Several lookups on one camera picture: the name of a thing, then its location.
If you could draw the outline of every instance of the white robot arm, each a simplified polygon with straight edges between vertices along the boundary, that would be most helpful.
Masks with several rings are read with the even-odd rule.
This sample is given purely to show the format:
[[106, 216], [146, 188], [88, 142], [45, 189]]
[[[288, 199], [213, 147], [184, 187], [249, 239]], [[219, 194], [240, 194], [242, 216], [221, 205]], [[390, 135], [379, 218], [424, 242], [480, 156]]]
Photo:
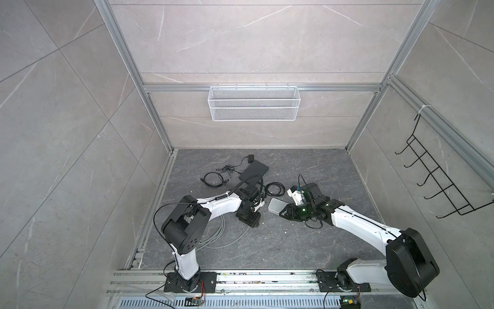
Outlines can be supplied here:
[[257, 210], [264, 205], [264, 199], [259, 195], [256, 188], [247, 186], [236, 193], [226, 191], [209, 198], [194, 199], [187, 195], [178, 203], [163, 223], [161, 232], [173, 250], [175, 269], [184, 290], [193, 291], [197, 286], [201, 269], [196, 259], [196, 246], [207, 222], [236, 212], [240, 221], [251, 227], [258, 226], [260, 213]]
[[340, 286], [377, 283], [392, 285], [416, 297], [439, 274], [439, 267], [422, 236], [408, 228], [402, 231], [367, 218], [344, 203], [324, 196], [315, 183], [288, 191], [294, 200], [280, 213], [288, 220], [317, 218], [342, 228], [378, 249], [386, 259], [363, 261], [352, 258], [338, 267]]

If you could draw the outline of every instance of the white wire basket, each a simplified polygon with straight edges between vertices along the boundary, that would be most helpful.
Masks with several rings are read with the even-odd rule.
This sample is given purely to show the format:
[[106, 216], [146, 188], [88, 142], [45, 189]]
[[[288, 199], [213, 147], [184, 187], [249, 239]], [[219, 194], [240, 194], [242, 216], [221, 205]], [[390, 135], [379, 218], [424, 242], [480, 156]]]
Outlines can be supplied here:
[[300, 93], [295, 86], [211, 87], [207, 97], [213, 121], [295, 120]]

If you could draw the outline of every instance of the zip tie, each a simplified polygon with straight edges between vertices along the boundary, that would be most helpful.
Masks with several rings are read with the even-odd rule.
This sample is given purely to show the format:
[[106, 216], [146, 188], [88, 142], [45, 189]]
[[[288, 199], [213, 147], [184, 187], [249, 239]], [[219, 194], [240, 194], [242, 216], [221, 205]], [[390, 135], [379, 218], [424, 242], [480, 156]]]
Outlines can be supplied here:
[[422, 107], [418, 110], [418, 113], [420, 114], [420, 112], [422, 111], [422, 109], [424, 109], [424, 107], [426, 107], [426, 106], [432, 107], [432, 105], [425, 105], [425, 104], [423, 104]]

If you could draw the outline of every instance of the gray tiled wall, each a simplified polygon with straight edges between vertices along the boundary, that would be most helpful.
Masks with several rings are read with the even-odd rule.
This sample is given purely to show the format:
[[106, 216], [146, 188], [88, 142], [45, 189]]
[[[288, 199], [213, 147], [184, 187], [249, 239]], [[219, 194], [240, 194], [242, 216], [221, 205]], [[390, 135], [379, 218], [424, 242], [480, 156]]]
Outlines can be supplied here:
[[493, 16], [494, 1], [443, 0], [398, 75], [494, 160]]
[[167, 153], [92, 0], [0, 12], [0, 307], [95, 308]]
[[146, 82], [380, 82], [421, 1], [113, 0]]
[[301, 92], [295, 121], [214, 122], [207, 92], [153, 92], [151, 98], [178, 148], [343, 148], [372, 92]]
[[[488, 157], [494, 158], [492, 125], [494, 3], [443, 0], [413, 47], [398, 76]], [[416, 112], [390, 90], [380, 102], [351, 154], [386, 223], [416, 228], [431, 249], [441, 274], [427, 287], [437, 308], [491, 308], [494, 280], [494, 206], [460, 216], [426, 176], [406, 139]], [[492, 201], [493, 190], [424, 121], [416, 136], [475, 207]], [[447, 183], [441, 173], [439, 182]], [[459, 206], [461, 197], [448, 190]]]

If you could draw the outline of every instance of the floor panel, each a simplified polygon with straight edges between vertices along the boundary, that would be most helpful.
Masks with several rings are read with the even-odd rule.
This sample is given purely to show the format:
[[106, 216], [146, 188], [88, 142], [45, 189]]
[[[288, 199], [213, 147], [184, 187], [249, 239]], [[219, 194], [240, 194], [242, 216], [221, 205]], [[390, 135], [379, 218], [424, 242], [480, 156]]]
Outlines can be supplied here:
[[[239, 182], [237, 175], [232, 175], [232, 180], [220, 188], [207, 187], [200, 178], [226, 164], [238, 165], [250, 153], [269, 166], [264, 176], [265, 183], [280, 181], [289, 188], [297, 184], [298, 174], [303, 174], [307, 182], [317, 183], [326, 196], [344, 201], [354, 210], [376, 219], [357, 171], [343, 149], [182, 149], [178, 151], [163, 203], [178, 202], [187, 194], [204, 198], [231, 189]], [[244, 160], [237, 170], [243, 171], [247, 166], [247, 160]], [[280, 199], [290, 201], [286, 194]], [[199, 250], [197, 260], [201, 268], [335, 268], [351, 257], [364, 260], [383, 258], [374, 247], [345, 230], [326, 223], [321, 229], [310, 229], [302, 222], [288, 221], [270, 213], [270, 200], [268, 197], [260, 210], [260, 225], [257, 228], [248, 227], [233, 213], [226, 214], [225, 231], [211, 246], [228, 244], [247, 228], [249, 230], [231, 246]], [[173, 208], [167, 206], [156, 215], [158, 226]], [[213, 219], [206, 228], [205, 236], [212, 235], [220, 222], [220, 218]], [[141, 268], [162, 268], [171, 260], [169, 246], [152, 230]]]

